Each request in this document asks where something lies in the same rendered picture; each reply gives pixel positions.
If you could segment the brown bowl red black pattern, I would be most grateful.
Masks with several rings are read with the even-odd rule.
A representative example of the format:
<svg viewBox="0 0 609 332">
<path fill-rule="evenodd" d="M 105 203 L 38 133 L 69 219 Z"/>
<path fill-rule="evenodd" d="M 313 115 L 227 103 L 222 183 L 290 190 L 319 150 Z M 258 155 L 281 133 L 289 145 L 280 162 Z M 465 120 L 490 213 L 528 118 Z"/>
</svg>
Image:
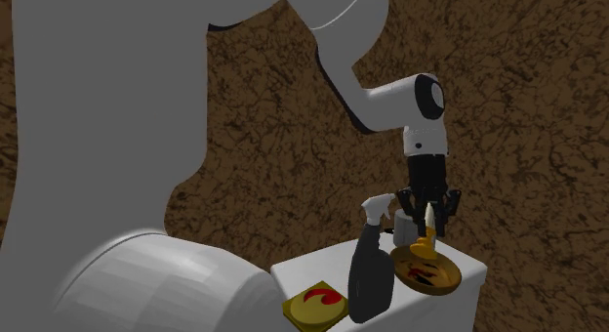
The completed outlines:
<svg viewBox="0 0 609 332">
<path fill-rule="evenodd" d="M 439 254 L 434 260 L 415 256 L 408 246 L 390 252 L 397 278 L 411 289 L 431 296 L 454 292 L 462 282 L 462 273 L 455 263 Z"/>
</svg>

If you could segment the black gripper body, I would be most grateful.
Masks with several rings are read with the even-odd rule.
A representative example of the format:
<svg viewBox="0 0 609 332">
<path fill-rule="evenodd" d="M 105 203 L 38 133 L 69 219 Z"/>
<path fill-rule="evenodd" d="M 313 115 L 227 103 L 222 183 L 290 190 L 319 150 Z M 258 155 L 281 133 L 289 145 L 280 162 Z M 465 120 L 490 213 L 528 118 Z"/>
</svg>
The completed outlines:
<svg viewBox="0 0 609 332">
<path fill-rule="evenodd" d="M 409 187 L 417 201 L 438 201 L 448 190 L 446 158 L 441 154 L 422 154 L 407 158 Z"/>
</svg>

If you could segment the black spray bottle white trigger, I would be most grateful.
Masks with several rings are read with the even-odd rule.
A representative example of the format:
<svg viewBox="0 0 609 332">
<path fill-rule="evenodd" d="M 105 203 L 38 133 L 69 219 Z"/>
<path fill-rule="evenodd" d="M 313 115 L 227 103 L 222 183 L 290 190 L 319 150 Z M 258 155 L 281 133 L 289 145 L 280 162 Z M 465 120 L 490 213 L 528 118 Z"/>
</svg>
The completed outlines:
<svg viewBox="0 0 609 332">
<path fill-rule="evenodd" d="M 348 275 L 349 316 L 355 323 L 378 316 L 391 304 L 394 261 L 380 248 L 380 237 L 381 217 L 390 217 L 388 206 L 394 198 L 394 193 L 385 193 L 369 197 L 361 204 L 366 223 L 357 240 Z"/>
</svg>

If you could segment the yellow square box red swirl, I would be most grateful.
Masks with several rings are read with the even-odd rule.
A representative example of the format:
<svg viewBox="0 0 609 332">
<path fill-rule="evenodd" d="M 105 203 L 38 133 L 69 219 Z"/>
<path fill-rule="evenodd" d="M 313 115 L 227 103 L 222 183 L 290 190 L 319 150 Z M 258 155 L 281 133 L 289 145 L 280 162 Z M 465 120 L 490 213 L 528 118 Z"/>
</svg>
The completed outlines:
<svg viewBox="0 0 609 332">
<path fill-rule="evenodd" d="M 348 315 L 348 299 L 319 281 L 285 301 L 282 310 L 300 332 L 327 332 Z"/>
</svg>

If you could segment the yellow candle holder white candle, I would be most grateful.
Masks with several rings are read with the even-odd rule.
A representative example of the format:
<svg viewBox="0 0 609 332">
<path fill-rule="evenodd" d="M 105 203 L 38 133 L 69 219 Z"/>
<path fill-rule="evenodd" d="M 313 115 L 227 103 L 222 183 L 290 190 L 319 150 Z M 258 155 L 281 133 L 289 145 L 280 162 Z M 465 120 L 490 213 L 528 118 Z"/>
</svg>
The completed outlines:
<svg viewBox="0 0 609 332">
<path fill-rule="evenodd" d="M 435 250 L 435 214 L 430 202 L 427 204 L 425 211 L 425 232 L 425 236 L 419 236 L 417 240 L 410 245 L 410 251 L 421 259 L 436 260 L 438 253 Z"/>
</svg>

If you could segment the white toilet tank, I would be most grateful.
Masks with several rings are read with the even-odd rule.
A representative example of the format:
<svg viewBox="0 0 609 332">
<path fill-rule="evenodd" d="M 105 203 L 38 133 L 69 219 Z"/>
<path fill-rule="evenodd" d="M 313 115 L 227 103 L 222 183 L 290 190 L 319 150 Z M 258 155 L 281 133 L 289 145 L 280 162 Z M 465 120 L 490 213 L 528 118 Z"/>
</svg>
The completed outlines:
<svg viewBox="0 0 609 332">
<path fill-rule="evenodd" d="M 270 273 L 287 299 L 321 280 L 346 295 L 356 244 L 351 240 L 275 264 Z M 453 293 L 424 295 L 396 280 L 387 311 L 362 324 L 346 317 L 328 332 L 472 332 L 487 267 L 441 241 L 436 243 L 436 249 L 461 271 L 462 282 Z"/>
</svg>

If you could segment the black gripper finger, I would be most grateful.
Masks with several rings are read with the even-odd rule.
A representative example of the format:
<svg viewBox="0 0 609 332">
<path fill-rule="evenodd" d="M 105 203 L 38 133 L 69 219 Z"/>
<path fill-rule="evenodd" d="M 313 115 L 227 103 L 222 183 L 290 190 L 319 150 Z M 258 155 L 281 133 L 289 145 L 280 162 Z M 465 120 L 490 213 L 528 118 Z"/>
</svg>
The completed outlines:
<svg viewBox="0 0 609 332">
<path fill-rule="evenodd" d="M 450 216 L 455 216 L 460 204 L 462 192 L 459 189 L 449 189 L 436 201 L 431 203 L 434 212 L 436 235 L 445 236 L 445 228 Z"/>
<path fill-rule="evenodd" d="M 414 193 L 410 187 L 400 189 L 396 196 L 405 215 L 411 217 L 413 223 L 417 226 L 418 236 L 426 236 L 426 203 L 424 201 L 419 202 L 417 198 L 415 198 L 415 202 L 412 202 Z"/>
</svg>

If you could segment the grey cylinder cup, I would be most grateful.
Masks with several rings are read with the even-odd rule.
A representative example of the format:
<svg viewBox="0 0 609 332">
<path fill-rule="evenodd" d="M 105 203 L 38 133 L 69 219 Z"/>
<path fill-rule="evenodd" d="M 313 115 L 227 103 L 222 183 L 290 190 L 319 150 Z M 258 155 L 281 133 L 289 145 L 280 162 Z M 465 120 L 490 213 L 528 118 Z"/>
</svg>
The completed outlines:
<svg viewBox="0 0 609 332">
<path fill-rule="evenodd" d="M 418 226 L 413 222 L 411 216 L 404 213 L 403 209 L 395 211 L 393 221 L 393 244 L 396 247 L 411 245 L 417 241 Z"/>
</svg>

